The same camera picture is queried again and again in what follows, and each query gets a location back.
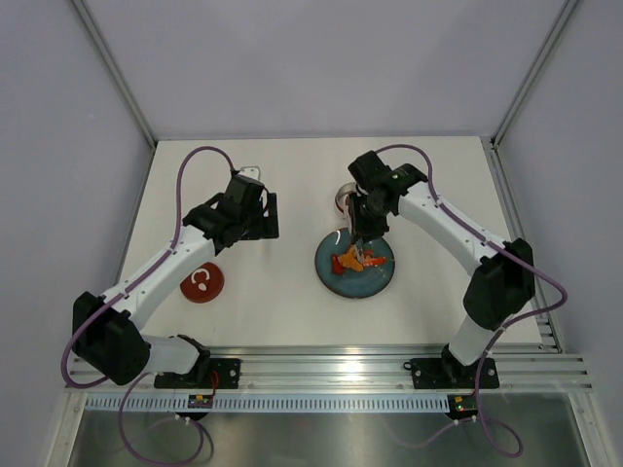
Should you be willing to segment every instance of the metal floor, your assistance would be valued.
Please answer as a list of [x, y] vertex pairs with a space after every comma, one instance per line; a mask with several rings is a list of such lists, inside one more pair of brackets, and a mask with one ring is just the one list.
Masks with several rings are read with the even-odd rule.
[[[438, 413], [211, 413], [202, 423], [214, 440], [213, 467], [589, 466], [566, 396], [489, 395], [485, 404], [489, 415], [522, 436], [526, 450], [520, 459], [496, 454], [480, 426], [472, 424], [453, 428], [423, 449], [402, 446], [397, 437], [418, 443], [449, 422]], [[127, 435], [143, 455], [161, 462], [182, 460], [193, 452], [197, 434], [181, 423], [145, 431], [162, 417], [127, 413]], [[499, 442], [515, 448], [507, 434], [500, 434]], [[208, 458], [206, 444], [191, 465], [207, 465]], [[87, 411], [69, 465], [144, 464], [122, 448], [116, 413]]]

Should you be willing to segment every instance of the gray wall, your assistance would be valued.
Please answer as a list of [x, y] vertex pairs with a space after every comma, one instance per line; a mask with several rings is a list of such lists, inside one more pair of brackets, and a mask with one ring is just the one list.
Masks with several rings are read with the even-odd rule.
[[150, 158], [67, 3], [0, 8], [0, 465], [33, 466], [72, 302], [111, 284]]
[[583, 3], [502, 155], [535, 257], [568, 287], [564, 341], [585, 355], [623, 457], [621, 24], [620, 0]]
[[563, 0], [88, 3], [179, 139], [491, 135]]

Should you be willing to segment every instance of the robotic arm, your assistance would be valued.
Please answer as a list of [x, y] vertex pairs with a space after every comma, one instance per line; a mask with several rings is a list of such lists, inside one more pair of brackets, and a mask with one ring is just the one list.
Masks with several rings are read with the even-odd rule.
[[405, 163], [392, 170], [370, 151], [348, 166], [357, 193], [348, 199], [351, 242], [361, 245], [389, 231], [389, 212], [417, 224], [443, 245], [471, 277], [463, 297], [467, 312], [458, 333], [442, 352], [442, 366], [454, 379], [482, 355], [502, 322], [534, 296], [534, 277], [474, 236], [442, 209], [449, 207], [463, 223], [488, 241], [532, 265], [531, 247], [521, 238], [513, 242], [480, 227], [449, 202], [435, 196], [428, 178]]
[[[119, 294], [123, 298], [84, 331], [74, 352], [117, 384], [127, 384], [142, 373], [180, 375], [189, 386], [206, 377], [209, 350], [185, 337], [141, 336], [158, 305], [196, 268], [239, 240], [278, 237], [276, 194], [258, 180], [259, 168], [233, 173], [225, 193], [189, 211], [179, 239], [165, 246], [128, 279], [100, 297], [85, 292], [74, 303], [73, 331]], [[267, 204], [262, 206], [262, 192]], [[163, 254], [171, 250], [162, 261]], [[137, 278], [151, 272], [127, 290]]]

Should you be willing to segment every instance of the white table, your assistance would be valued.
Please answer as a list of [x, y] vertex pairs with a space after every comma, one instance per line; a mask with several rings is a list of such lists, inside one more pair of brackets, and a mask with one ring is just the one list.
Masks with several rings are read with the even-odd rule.
[[[445, 344], [458, 330], [469, 278], [457, 261], [417, 226], [390, 216], [385, 236], [396, 255], [396, 274], [378, 296], [354, 301], [336, 296], [317, 278], [313, 256], [319, 241], [344, 226], [333, 205], [351, 181], [347, 166], [370, 149], [405, 142], [427, 151], [437, 189], [483, 227], [509, 237], [485, 153], [477, 137], [332, 138], [163, 141], [149, 174], [134, 226], [123, 277], [147, 261], [172, 236], [177, 169], [194, 148], [212, 144], [236, 167], [259, 165], [262, 181], [278, 196], [280, 237], [239, 242], [214, 261], [225, 287], [205, 305], [176, 289], [143, 332], [188, 335], [205, 345]], [[392, 167], [416, 153], [383, 153]], [[227, 185], [224, 160], [209, 152], [189, 163], [183, 209], [205, 202]], [[533, 319], [509, 330], [503, 342], [541, 342]]]

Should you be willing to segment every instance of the teal plate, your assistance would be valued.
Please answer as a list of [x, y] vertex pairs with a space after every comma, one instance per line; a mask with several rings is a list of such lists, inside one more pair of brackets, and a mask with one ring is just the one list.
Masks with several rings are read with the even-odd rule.
[[343, 255], [349, 247], [348, 229], [340, 229], [325, 236], [315, 251], [315, 271], [318, 277], [327, 289], [347, 299], [366, 299], [377, 295], [389, 284], [396, 269], [395, 258], [389, 244], [379, 238], [364, 245], [364, 249], [374, 251], [375, 257], [385, 256], [387, 262], [384, 265], [366, 268], [362, 272], [346, 269], [342, 275], [334, 274], [331, 255]]

